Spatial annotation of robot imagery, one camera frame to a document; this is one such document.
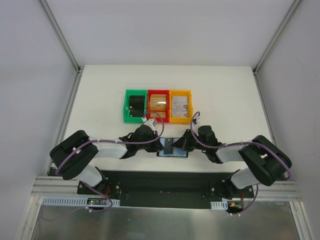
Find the black VIP card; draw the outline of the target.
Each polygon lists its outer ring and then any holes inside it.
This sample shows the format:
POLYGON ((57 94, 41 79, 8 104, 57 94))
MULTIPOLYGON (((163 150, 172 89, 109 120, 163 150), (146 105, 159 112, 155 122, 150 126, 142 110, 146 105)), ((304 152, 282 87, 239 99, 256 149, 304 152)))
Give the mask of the black VIP card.
POLYGON ((165 138, 164 139, 164 150, 163 150, 163 155, 164 156, 169 156, 173 154, 173 138, 165 138))

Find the black card holder wallet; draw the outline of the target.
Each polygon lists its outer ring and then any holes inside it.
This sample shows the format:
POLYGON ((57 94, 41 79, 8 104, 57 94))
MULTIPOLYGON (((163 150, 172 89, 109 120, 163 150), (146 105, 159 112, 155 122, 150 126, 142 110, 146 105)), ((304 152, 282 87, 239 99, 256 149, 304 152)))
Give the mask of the black card holder wallet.
POLYGON ((156 156, 162 158, 188 158, 189 153, 187 151, 173 146, 178 139, 177 137, 161 137, 160 143, 163 149, 157 152, 156 156))

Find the gold VIP card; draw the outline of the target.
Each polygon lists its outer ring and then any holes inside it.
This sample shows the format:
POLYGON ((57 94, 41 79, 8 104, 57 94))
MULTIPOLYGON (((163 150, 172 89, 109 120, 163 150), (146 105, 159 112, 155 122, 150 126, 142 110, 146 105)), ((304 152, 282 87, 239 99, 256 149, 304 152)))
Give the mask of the gold VIP card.
POLYGON ((152 112, 152 113, 150 113, 150 117, 151 118, 159 118, 159 117, 161 117, 161 118, 166 118, 167 117, 167 114, 166 114, 166 112, 165 111, 160 111, 160 112, 152 112))

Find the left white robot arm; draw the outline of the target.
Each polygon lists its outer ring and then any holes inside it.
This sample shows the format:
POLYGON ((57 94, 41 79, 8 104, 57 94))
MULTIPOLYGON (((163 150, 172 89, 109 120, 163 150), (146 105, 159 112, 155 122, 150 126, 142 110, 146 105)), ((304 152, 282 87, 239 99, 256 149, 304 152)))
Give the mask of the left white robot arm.
POLYGON ((95 158, 128 159, 138 151, 157 153, 164 149, 158 132, 151 124, 142 124, 134 132, 115 140, 99 140, 78 130, 55 146, 49 156, 56 166, 56 175, 64 180, 78 179, 88 184, 94 194, 105 191, 106 183, 96 167, 89 166, 95 158))

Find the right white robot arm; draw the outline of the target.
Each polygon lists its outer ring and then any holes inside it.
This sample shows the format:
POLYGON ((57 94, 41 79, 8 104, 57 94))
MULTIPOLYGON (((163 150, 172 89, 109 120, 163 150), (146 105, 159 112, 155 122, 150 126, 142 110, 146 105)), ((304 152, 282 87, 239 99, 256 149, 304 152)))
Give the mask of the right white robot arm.
POLYGON ((225 192, 233 198, 250 185, 271 186, 292 167, 290 158, 265 136, 258 135, 249 144, 224 147, 209 125, 187 129, 173 146, 187 152, 200 150, 216 164, 245 163, 247 168, 237 170, 226 180, 225 192))

